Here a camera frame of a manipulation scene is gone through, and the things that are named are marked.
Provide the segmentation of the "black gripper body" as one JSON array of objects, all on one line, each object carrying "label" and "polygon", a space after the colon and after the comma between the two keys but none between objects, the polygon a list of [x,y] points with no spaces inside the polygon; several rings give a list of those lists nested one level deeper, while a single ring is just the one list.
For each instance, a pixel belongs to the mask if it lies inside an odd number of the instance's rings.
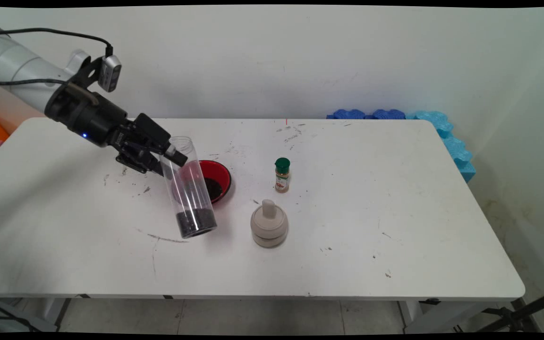
[{"label": "black gripper body", "polygon": [[54,91],[44,114],[100,148],[110,146],[114,134],[129,125],[125,110],[74,83]]}]

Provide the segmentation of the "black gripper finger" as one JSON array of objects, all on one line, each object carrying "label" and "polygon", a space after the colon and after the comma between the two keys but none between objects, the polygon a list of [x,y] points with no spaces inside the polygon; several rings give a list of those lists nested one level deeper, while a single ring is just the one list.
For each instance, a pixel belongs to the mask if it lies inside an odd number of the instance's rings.
[{"label": "black gripper finger", "polygon": [[156,153],[173,164],[183,167],[188,157],[171,144],[171,135],[144,113],[129,124],[128,145],[140,151]]},{"label": "black gripper finger", "polygon": [[163,147],[155,145],[141,144],[115,144],[115,149],[119,152],[116,161],[132,168],[140,173],[153,172],[159,176],[164,176],[159,159],[153,156],[153,153],[162,155],[165,153]]}]

